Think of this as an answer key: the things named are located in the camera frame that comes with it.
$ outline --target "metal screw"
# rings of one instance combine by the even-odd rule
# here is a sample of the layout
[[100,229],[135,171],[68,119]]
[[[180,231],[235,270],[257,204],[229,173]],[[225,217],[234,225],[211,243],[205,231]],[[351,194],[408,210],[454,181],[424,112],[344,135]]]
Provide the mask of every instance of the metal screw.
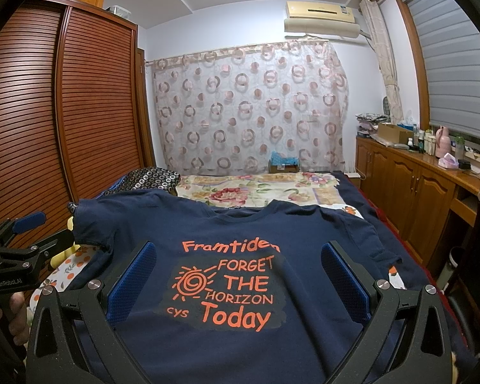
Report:
[[94,280],[91,280],[89,283],[87,283],[87,287],[89,287],[91,290],[96,290],[101,287],[101,282],[95,278]]
[[383,278],[377,280],[377,287],[382,290],[387,290],[389,289],[389,282],[387,280],[384,280]]
[[428,294],[435,294],[437,291],[436,291],[436,288],[434,286],[432,286],[432,284],[427,284],[425,286],[425,291],[428,293]]
[[43,287],[43,289],[41,290],[41,293],[42,293],[44,296],[48,296],[49,294],[52,294],[52,293],[53,293],[53,286]]

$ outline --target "red fabric edge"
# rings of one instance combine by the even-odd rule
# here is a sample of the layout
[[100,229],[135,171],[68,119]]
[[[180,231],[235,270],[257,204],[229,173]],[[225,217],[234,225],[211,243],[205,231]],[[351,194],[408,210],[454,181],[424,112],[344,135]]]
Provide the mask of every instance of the red fabric edge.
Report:
[[389,224],[388,222],[388,217],[386,216],[386,214],[384,213],[384,211],[380,208],[378,208],[377,206],[375,206],[375,204],[370,201],[370,199],[368,199],[366,197],[366,195],[364,194],[364,192],[358,188],[356,185],[354,185],[352,183],[352,186],[354,186],[358,191],[359,193],[361,193],[361,195],[363,196],[363,198],[366,199],[366,201],[368,202],[368,204],[373,208],[375,209],[375,212],[377,213],[377,217],[380,219],[380,221],[388,227],[388,229],[393,233],[393,235],[397,238],[398,241],[400,241],[400,244],[402,244],[403,248],[407,251],[407,253],[411,256],[411,258],[416,262],[416,264],[425,272],[427,278],[428,278],[428,281],[430,282],[430,284],[432,284],[437,290],[438,290],[438,294],[439,294],[439,298],[441,299],[441,301],[443,302],[443,305],[444,307],[446,308],[446,310],[448,310],[448,312],[450,313],[450,315],[452,315],[452,318],[455,322],[455,324],[457,325],[457,329],[458,331],[460,332],[461,336],[462,336],[462,340],[464,341],[464,345],[466,345],[467,347],[467,340],[464,336],[464,333],[462,333],[462,328],[461,328],[461,325],[459,323],[459,320],[457,319],[457,316],[455,315],[455,312],[453,311],[452,307],[450,306],[449,302],[448,302],[448,299],[446,298],[446,296],[439,292],[439,288],[437,287],[437,284],[436,284],[436,281],[433,279],[432,275],[430,274],[430,272],[428,271],[428,269],[426,269],[425,267],[423,267],[418,261],[416,261],[416,259],[414,258],[414,256],[412,255],[412,252],[409,250],[409,247],[406,245],[406,243],[402,240],[402,238],[400,238],[400,235],[398,235],[398,232],[395,231],[395,229]]

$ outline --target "stack of clothes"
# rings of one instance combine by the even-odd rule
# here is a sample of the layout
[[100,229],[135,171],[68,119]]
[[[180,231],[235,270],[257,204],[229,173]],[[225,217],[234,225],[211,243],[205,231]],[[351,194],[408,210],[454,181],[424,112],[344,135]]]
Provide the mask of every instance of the stack of clothes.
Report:
[[370,138],[372,134],[377,132],[380,123],[388,123],[390,117],[384,114],[375,114],[374,112],[361,112],[356,114],[359,126],[357,127],[357,135],[359,137]]

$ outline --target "curtain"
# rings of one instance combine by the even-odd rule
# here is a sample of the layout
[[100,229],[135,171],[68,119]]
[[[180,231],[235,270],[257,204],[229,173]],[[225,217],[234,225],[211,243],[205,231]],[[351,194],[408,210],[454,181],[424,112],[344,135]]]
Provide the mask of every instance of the curtain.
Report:
[[393,50],[391,49],[391,43],[389,42],[386,23],[384,22],[384,17],[376,1],[362,0],[360,7],[368,29],[370,30],[380,71],[384,78],[386,95],[391,111],[391,122],[398,124],[403,121],[404,116],[397,82],[395,58],[393,56]]
[[298,157],[302,171],[344,169],[348,82],[328,41],[193,53],[152,68],[170,170],[263,173],[274,150]]

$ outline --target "zebra roller blind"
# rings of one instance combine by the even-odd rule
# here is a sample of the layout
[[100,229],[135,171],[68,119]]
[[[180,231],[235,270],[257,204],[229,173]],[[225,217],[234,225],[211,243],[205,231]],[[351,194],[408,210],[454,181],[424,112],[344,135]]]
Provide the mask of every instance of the zebra roller blind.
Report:
[[403,0],[425,60],[430,124],[480,137],[480,33],[454,0]]

